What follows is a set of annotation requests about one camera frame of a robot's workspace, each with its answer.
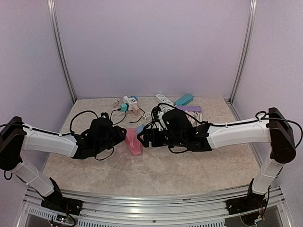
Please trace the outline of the light blue plug adapter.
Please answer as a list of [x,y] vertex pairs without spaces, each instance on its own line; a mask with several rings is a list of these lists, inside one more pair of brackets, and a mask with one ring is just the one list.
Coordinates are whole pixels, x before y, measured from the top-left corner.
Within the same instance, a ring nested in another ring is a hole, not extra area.
[[141,133],[144,129],[145,125],[144,124],[140,124],[139,126],[136,127],[136,134],[138,135],[139,133]]

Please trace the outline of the pink triangular power strip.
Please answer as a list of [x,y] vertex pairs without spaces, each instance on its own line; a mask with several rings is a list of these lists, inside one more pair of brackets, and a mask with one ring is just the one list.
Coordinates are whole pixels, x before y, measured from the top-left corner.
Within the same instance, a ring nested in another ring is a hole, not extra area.
[[142,144],[137,138],[136,128],[126,129],[125,143],[128,146],[133,156],[138,156],[142,153]]

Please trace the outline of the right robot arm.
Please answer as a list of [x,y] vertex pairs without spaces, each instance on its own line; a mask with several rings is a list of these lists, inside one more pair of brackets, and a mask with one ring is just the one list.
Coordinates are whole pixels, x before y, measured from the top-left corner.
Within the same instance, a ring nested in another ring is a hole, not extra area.
[[190,123],[190,115],[177,108],[160,114],[160,108],[152,111],[153,120],[137,135],[145,147],[184,147],[186,151],[207,152],[221,147],[247,143],[270,143],[269,154],[257,177],[252,179],[247,195],[227,201],[230,208],[252,210],[265,203],[264,198],[273,180],[283,166],[294,160],[296,145],[291,120],[287,120],[277,108],[260,111],[246,121],[214,124]]

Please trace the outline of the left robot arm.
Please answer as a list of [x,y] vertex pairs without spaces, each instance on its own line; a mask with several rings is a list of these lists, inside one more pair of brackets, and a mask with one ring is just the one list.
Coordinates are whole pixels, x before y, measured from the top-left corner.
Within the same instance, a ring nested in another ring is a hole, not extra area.
[[90,127],[81,134],[60,134],[24,124],[16,116],[3,125],[0,133],[0,168],[34,188],[54,209],[62,210],[68,200],[63,197],[57,183],[22,158],[21,152],[41,151],[84,160],[96,157],[105,150],[114,149],[125,140],[126,132],[126,129],[114,126],[106,117],[94,119]]

